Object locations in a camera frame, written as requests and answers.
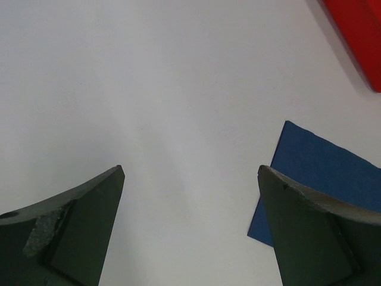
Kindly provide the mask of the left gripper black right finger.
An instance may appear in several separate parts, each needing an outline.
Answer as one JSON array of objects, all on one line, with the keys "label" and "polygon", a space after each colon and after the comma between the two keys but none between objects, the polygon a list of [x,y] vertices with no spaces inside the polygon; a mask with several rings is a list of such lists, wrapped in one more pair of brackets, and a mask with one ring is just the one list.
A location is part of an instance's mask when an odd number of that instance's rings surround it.
[{"label": "left gripper black right finger", "polygon": [[258,185],[283,285],[380,285],[380,213],[265,165]]}]

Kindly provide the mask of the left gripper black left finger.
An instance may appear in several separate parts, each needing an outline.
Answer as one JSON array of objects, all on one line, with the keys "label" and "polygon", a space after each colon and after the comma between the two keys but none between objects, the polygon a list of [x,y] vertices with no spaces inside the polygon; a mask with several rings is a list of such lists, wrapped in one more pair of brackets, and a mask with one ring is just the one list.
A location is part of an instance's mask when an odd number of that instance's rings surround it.
[{"label": "left gripper black left finger", "polygon": [[1,285],[98,285],[123,192],[120,165],[1,215]]}]

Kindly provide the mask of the dark blue paper napkin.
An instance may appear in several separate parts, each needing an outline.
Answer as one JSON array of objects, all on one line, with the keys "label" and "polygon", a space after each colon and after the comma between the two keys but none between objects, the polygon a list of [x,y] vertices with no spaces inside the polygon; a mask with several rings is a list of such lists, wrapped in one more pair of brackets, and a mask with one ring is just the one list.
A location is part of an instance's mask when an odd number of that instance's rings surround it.
[{"label": "dark blue paper napkin", "polygon": [[283,125],[270,166],[338,200],[380,211],[380,168],[290,121]]}]

